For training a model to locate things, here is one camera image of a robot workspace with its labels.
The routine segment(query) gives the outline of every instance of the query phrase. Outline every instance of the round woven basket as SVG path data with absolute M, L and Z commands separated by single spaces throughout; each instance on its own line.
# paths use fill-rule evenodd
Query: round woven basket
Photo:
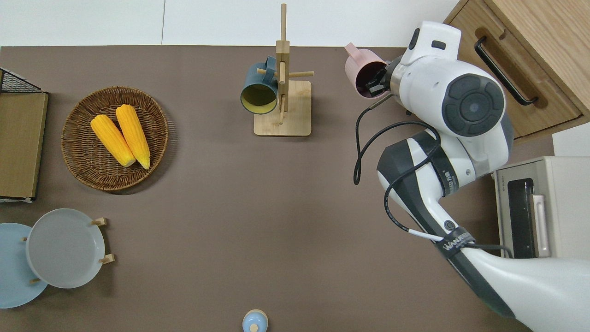
M 150 151 L 150 168 L 139 162 L 123 167 L 96 137 L 90 121 L 107 115 L 117 128 L 115 110 L 122 104 L 133 106 L 145 133 Z M 162 108 L 145 92 L 113 86 L 82 99 L 65 121 L 61 134 L 61 152 L 68 169 L 83 184 L 103 191 L 122 190 L 147 178 L 158 167 L 168 144 L 168 123 Z

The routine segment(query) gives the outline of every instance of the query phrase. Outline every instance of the black circular pad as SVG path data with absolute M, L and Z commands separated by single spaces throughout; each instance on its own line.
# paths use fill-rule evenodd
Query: black circular pad
M 487 77 L 465 74 L 447 86 L 442 118 L 454 133 L 477 136 L 493 128 L 503 110 L 504 96 L 496 82 Z

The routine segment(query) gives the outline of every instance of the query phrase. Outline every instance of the yellow corn cob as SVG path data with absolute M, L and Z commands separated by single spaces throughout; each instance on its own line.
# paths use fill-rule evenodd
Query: yellow corn cob
M 108 116 L 104 114 L 97 115 L 90 121 L 90 127 L 92 127 L 96 137 L 99 138 L 104 147 L 123 167 L 128 167 L 135 162 L 135 157 L 127 146 L 123 135 Z
M 143 133 L 135 108 L 131 105 L 121 105 L 116 111 L 117 120 L 123 131 L 123 136 L 133 156 L 147 170 L 149 169 L 149 147 L 146 135 Z

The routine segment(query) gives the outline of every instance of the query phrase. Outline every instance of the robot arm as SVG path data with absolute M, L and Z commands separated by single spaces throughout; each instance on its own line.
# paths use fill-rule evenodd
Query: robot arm
M 558 258 L 506 259 L 466 248 L 473 238 L 439 199 L 508 160 L 512 126 L 505 96 L 485 71 L 457 60 L 460 31 L 434 22 L 416 29 L 406 53 L 368 82 L 386 91 L 440 136 L 430 162 L 400 179 L 436 146 L 429 130 L 387 147 L 378 162 L 384 188 L 429 235 L 471 289 L 491 309 L 535 331 L 582 331 L 590 323 L 590 262 Z

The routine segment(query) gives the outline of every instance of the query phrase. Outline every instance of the wooden cabinet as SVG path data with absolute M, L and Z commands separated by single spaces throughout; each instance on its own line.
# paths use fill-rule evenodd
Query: wooden cabinet
M 461 0 L 444 21 L 462 32 L 460 60 L 494 75 L 475 50 L 482 40 L 481 49 L 510 82 L 504 92 L 516 142 L 589 120 L 588 17 L 587 0 Z M 510 84 L 536 101 L 521 105 Z

